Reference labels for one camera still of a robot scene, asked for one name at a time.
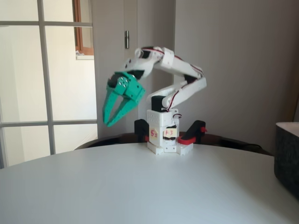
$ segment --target table surface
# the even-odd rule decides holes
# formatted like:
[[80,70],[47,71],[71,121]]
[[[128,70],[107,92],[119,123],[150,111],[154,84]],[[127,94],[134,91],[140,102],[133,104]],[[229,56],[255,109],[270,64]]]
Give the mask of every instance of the table surface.
[[0,223],[299,223],[299,201],[273,165],[204,145],[185,156],[154,155],[145,144],[52,155],[0,170]]

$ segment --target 3d printed robot arm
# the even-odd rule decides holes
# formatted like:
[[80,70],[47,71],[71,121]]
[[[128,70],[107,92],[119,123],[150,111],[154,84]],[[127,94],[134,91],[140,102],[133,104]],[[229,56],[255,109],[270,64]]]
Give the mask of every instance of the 3d printed robot arm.
[[[120,68],[121,72],[116,72],[107,83],[107,96],[103,107],[103,121],[107,126],[115,124],[138,105],[145,93],[138,80],[146,78],[154,68],[185,78],[185,81],[179,84],[163,88],[148,96],[149,101],[153,96],[163,96],[162,107],[165,110],[182,103],[206,87],[202,69],[183,61],[175,56],[173,51],[160,47],[137,49],[134,59],[128,59]],[[119,95],[123,96],[124,100],[109,120]]]

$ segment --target gray speaker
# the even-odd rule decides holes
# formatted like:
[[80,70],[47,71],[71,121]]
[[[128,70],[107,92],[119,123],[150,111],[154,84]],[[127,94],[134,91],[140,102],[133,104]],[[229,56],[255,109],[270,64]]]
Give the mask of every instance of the gray speaker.
[[299,199],[299,122],[276,124],[274,173]]

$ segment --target paper label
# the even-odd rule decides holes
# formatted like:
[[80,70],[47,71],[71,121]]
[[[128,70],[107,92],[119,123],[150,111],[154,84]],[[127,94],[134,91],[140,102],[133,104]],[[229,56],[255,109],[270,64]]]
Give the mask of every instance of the paper label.
[[163,137],[166,138],[173,138],[173,137],[177,137],[178,131],[176,128],[167,128],[164,132],[163,132]]
[[156,139],[158,137],[158,132],[154,128],[149,129],[149,135],[151,138]]

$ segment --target window frame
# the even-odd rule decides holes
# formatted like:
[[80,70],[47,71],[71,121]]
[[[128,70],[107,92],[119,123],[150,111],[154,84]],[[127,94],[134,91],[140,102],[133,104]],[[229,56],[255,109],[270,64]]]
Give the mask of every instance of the window frame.
[[[73,0],[74,22],[81,22],[81,6],[80,0]],[[82,27],[75,27],[75,43],[76,51],[84,55],[94,55],[93,48],[83,46]]]

